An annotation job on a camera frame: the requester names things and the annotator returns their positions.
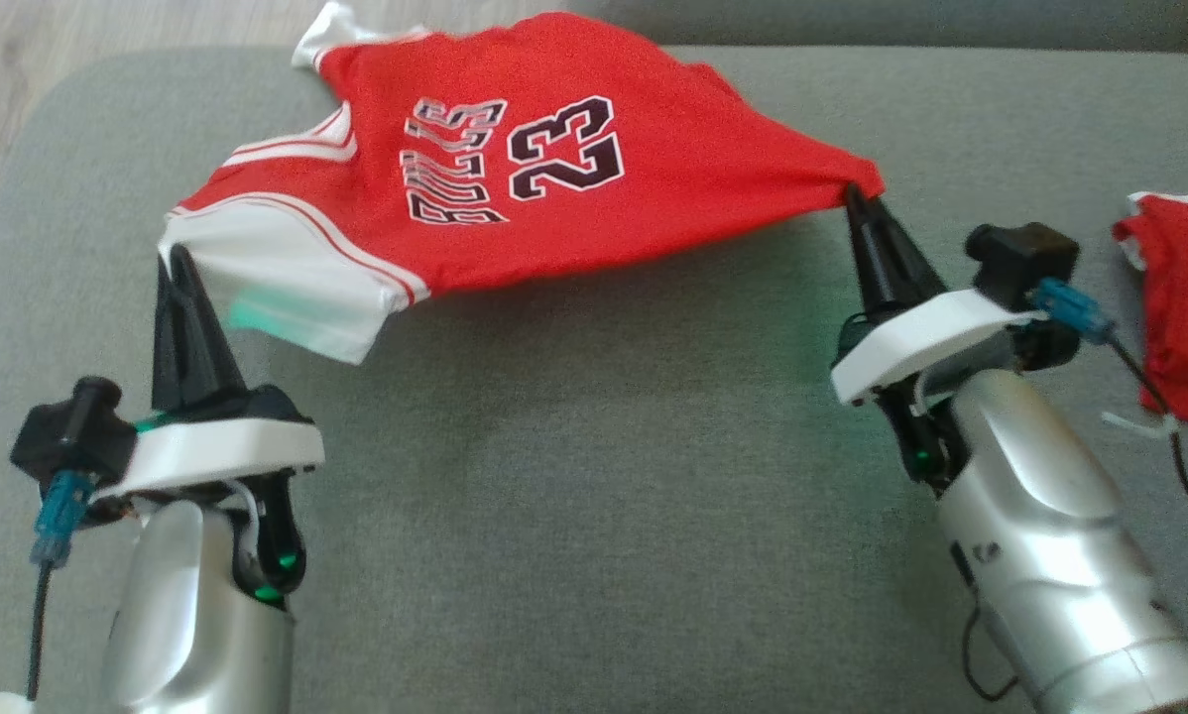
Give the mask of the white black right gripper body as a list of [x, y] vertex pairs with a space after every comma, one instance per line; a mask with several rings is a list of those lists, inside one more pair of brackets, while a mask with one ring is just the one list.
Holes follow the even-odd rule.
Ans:
[[925, 386], [914, 388], [914, 398], [923, 402], [933, 386], [1010, 365], [1007, 329], [1047, 320], [1043, 310], [1011, 311], [975, 289], [943, 293], [876, 326], [830, 369], [830, 384], [839, 403], [852, 404], [925, 374]]

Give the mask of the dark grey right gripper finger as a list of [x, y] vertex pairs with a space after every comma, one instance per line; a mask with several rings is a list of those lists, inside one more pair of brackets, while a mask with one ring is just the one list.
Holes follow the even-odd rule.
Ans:
[[883, 201], [879, 201], [891, 229], [887, 263], [891, 272], [897, 276], [898, 307], [917, 307], [946, 293], [946, 285], [940, 280], [937, 271], [930, 266], [925, 255], [920, 252], [920, 247], [906, 234], [901, 222], [893, 217]]
[[891, 229], [879, 200], [867, 200], [862, 187], [849, 182], [843, 190], [845, 215], [857, 267], [862, 310], [886, 312], [898, 307], [897, 276], [887, 263]]

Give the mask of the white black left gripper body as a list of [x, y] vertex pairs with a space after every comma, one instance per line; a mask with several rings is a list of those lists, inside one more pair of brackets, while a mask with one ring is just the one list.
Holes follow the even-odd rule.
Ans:
[[137, 434], [124, 476], [91, 503], [326, 465], [326, 442], [289, 394], [263, 386], [239, 416], [177, 421]]

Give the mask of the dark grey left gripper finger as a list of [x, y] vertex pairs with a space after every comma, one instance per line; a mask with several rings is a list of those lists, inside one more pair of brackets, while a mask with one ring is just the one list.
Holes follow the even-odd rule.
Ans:
[[216, 308], [185, 245], [173, 247], [176, 403], [206, 404], [246, 392]]
[[173, 247], [159, 264], [154, 304], [154, 411], [173, 412], [184, 406], [184, 380], [191, 366], [187, 322], [192, 317], [196, 302], [192, 271], [192, 259], [184, 247]]

